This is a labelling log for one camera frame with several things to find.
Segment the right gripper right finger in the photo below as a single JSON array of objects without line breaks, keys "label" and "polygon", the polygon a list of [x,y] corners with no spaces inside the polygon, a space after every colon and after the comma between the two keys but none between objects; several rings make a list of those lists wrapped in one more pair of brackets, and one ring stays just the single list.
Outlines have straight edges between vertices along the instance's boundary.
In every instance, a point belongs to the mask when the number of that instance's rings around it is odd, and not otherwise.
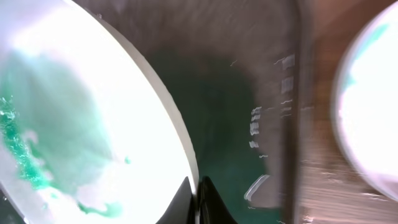
[{"label": "right gripper right finger", "polygon": [[237,224],[208,176],[200,182],[198,205],[200,224]]}]

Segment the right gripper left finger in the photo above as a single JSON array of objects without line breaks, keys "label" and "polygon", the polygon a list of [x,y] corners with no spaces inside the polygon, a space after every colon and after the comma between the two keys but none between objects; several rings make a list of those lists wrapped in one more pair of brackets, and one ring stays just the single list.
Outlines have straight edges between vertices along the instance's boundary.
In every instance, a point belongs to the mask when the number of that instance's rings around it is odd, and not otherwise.
[{"label": "right gripper left finger", "polygon": [[188,177],[156,224],[195,224],[195,205]]}]

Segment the white plate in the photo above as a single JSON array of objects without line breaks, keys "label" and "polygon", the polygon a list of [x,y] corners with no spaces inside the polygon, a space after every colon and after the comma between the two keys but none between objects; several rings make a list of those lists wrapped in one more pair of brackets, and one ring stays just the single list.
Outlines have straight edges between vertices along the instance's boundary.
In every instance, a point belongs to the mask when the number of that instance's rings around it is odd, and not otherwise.
[{"label": "white plate", "polygon": [[397,200],[397,3],[374,16],[340,60],[331,124],[341,153],[371,187]]},{"label": "white plate", "polygon": [[158,74],[73,1],[1,2],[1,222],[157,223],[198,167]]}]

